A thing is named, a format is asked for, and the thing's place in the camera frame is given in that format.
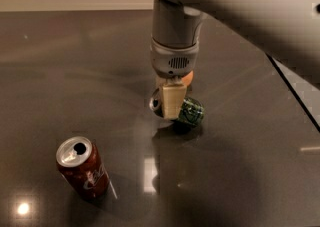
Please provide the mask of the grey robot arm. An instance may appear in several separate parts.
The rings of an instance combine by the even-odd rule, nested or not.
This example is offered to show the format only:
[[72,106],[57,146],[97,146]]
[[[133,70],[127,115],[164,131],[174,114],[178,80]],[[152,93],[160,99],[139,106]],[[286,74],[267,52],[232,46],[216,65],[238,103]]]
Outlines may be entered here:
[[317,87],[320,0],[168,0],[205,12]]

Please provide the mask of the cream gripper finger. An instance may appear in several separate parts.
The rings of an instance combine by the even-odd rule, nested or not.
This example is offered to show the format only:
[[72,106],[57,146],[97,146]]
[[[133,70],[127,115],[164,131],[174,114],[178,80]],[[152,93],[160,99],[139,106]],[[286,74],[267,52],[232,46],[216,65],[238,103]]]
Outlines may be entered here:
[[180,77],[175,76],[168,79],[157,77],[156,87],[160,92],[163,118],[177,119],[186,96],[187,86]]

